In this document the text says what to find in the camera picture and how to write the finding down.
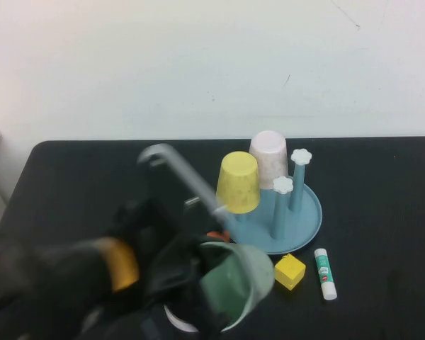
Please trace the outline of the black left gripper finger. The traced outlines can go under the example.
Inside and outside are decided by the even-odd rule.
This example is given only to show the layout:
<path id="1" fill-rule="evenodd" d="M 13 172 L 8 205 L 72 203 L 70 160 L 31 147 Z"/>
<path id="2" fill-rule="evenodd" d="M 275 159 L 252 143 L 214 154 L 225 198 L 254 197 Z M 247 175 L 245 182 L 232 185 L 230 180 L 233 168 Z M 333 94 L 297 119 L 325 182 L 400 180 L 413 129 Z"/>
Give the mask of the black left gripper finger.
<path id="1" fill-rule="evenodd" d="M 193 325 L 198 330 L 199 339 L 219 339 L 222 330 L 230 319 L 218 312 L 205 293 L 196 292 L 193 296 Z"/>
<path id="2" fill-rule="evenodd" d="M 222 246 L 199 246 L 200 272 L 205 275 L 218 267 L 232 252 Z"/>

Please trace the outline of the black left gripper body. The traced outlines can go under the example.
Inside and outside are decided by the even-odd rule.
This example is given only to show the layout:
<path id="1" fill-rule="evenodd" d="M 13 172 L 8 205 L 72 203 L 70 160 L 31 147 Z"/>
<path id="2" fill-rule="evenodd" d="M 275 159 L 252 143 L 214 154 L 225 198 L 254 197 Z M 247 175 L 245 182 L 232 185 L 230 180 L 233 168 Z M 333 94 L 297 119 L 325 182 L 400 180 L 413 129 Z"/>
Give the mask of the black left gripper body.
<path id="1" fill-rule="evenodd" d="M 205 307 L 200 279 L 205 269 L 203 240 L 171 240 L 142 254 L 142 305 L 182 300 L 193 308 Z"/>

